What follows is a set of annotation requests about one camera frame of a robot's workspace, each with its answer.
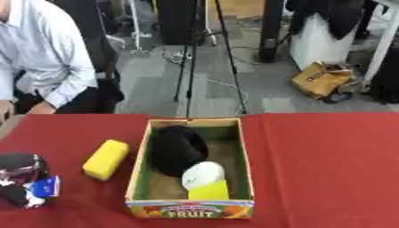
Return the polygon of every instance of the chair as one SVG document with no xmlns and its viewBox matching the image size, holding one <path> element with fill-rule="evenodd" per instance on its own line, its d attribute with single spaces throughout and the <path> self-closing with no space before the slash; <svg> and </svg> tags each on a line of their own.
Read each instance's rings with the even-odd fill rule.
<svg viewBox="0 0 399 228">
<path fill-rule="evenodd" d="M 98 78 L 100 97 L 96 113 L 113 113 L 118 102 L 125 99 L 120 91 L 120 74 L 116 68 L 118 54 L 110 45 L 95 0 L 49 0 L 67 12 L 77 24 Z"/>
</svg>

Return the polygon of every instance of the yellow block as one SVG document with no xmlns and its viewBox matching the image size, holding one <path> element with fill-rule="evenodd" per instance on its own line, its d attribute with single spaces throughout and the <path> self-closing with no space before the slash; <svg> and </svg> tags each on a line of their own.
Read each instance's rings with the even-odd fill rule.
<svg viewBox="0 0 399 228">
<path fill-rule="evenodd" d="M 129 152 L 124 142 L 107 140 L 100 149 L 83 165 L 87 175 L 107 181 Z"/>
<path fill-rule="evenodd" d="M 229 188 L 225 180 L 189 191 L 189 200 L 228 200 Z"/>
</svg>

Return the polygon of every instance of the fruit box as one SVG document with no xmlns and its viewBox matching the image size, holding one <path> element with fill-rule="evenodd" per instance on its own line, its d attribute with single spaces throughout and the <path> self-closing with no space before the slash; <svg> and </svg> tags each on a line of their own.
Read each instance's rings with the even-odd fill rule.
<svg viewBox="0 0 399 228">
<path fill-rule="evenodd" d="M 224 167 L 229 200 L 188 200 L 179 178 L 151 169 L 147 162 L 151 135 L 160 127 L 171 125 L 189 126 L 204 138 L 208 160 Z M 254 192 L 240 120 L 150 120 L 128 185 L 126 205 L 135 216 L 143 218 L 250 218 Z"/>
</svg>

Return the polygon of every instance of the blue object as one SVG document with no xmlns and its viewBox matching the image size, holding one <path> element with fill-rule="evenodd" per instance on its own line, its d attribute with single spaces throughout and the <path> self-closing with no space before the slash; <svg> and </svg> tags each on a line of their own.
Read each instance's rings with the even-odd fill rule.
<svg viewBox="0 0 399 228">
<path fill-rule="evenodd" d="M 57 197 L 60 191 L 60 178 L 53 176 L 48 179 L 43 179 L 32 183 L 30 191 L 38 198 Z"/>
</svg>

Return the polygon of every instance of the red tablecloth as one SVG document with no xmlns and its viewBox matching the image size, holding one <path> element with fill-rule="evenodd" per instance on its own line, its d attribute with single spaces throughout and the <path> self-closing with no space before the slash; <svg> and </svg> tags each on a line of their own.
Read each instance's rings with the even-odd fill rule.
<svg viewBox="0 0 399 228">
<path fill-rule="evenodd" d="M 81 173 L 105 140 L 136 151 L 144 115 L 29 116 L 0 153 L 34 152 L 61 175 L 51 207 L 0 203 L 1 227 L 399 227 L 399 116 L 394 113 L 265 114 L 242 119 L 255 185 L 251 220 L 144 220 L 124 206 L 131 159 L 107 183 Z"/>
</svg>

